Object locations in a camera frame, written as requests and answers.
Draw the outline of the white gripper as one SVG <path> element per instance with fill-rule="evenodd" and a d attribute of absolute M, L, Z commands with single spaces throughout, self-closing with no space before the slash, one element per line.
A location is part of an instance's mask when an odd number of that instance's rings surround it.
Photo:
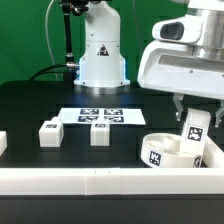
<path fill-rule="evenodd" d="M 176 118 L 183 119 L 184 95 L 224 100 L 224 61 L 192 56 L 187 44 L 153 41 L 142 55 L 138 83 L 142 88 L 175 93 Z M 215 112 L 215 127 L 224 116 L 224 101 Z"/>

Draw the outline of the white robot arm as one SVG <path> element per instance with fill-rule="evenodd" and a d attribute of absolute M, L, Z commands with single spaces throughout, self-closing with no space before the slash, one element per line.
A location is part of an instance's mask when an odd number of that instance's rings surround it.
<path fill-rule="evenodd" d="M 120 18 L 108 4 L 89 3 L 85 53 L 77 84 L 118 87 L 125 82 Z M 188 0 L 187 13 L 156 23 L 138 71 L 141 87 L 172 92 L 177 114 L 185 95 L 216 99 L 215 123 L 224 117 L 224 0 Z"/>

